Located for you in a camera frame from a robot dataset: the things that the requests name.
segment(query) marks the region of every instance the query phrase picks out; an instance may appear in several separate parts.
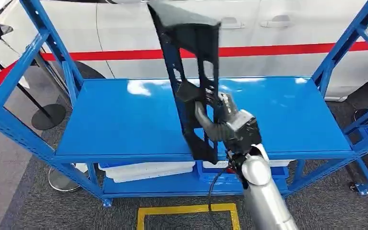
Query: white plastic tray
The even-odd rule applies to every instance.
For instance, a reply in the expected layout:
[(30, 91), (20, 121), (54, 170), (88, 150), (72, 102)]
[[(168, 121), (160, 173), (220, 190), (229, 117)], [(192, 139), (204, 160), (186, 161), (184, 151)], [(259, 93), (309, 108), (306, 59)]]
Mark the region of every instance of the white plastic tray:
[(195, 161), (186, 162), (145, 162), (138, 164), (122, 165), (110, 168), (101, 168), (106, 177), (115, 183), (149, 179), (160, 176), (169, 176), (193, 171)]

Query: lower shelf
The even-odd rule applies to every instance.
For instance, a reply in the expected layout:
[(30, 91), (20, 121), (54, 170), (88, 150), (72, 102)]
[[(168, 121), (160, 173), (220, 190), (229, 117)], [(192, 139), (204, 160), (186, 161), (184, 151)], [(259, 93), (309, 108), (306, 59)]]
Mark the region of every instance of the lower shelf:
[[(273, 177), (280, 193), (288, 193), (286, 178)], [(124, 183), (115, 183), (106, 177), (103, 185), (104, 197), (205, 196), (210, 182), (201, 181), (197, 167), (194, 167), (194, 171), (189, 173)], [(212, 194), (242, 195), (242, 184), (239, 181), (216, 182)]]

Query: gray carpet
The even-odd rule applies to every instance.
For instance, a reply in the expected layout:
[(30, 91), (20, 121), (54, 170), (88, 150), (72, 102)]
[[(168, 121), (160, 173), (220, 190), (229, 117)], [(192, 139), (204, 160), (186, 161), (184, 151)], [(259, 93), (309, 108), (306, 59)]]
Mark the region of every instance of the gray carpet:
[[(368, 84), (343, 103), (328, 103), (340, 126), (350, 123), (355, 108), (368, 108)], [(43, 138), (56, 146), (66, 121), (46, 131)], [(309, 161), (312, 170), (323, 161)], [(356, 177), (355, 164), (351, 165)], [(133, 229), (139, 207), (163, 207), (206, 204), (206, 197), (119, 198), (112, 208), (83, 190), (65, 194), (53, 190), (47, 182), (47, 166), (32, 158), (13, 197), (2, 228), (82, 228)], [(298, 191), (287, 198), (287, 205), (300, 228), (356, 227), (368, 228), (368, 196), (358, 196), (349, 190), (351, 179), (345, 169)], [(253, 226), (241, 196), (215, 196), (213, 203), (236, 203), (242, 229)], [(218, 222), (231, 229), (229, 212), (214, 214)], [(206, 213), (159, 215), (145, 218), (146, 229), (211, 229)]]

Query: silver stanchion base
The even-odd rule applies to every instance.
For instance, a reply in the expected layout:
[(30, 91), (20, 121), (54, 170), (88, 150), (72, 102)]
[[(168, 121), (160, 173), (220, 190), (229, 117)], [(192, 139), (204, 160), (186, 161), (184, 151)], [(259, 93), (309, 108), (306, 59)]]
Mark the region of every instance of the silver stanchion base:
[(50, 167), (50, 170), (48, 171), (48, 182), (52, 188), (61, 192), (74, 192), (80, 187), (78, 184), (63, 175), (63, 173), (52, 167)]

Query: car door handle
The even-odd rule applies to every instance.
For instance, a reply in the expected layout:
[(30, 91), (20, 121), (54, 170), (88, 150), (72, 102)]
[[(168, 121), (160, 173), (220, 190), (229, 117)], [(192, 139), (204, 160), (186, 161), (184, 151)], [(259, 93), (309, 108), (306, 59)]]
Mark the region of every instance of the car door handle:
[(245, 24), (235, 17), (227, 16), (221, 19), (221, 29), (242, 29), (244, 27)]
[(266, 28), (285, 28), (293, 25), (293, 22), (287, 14), (277, 15), (271, 20), (260, 21), (261, 27)]

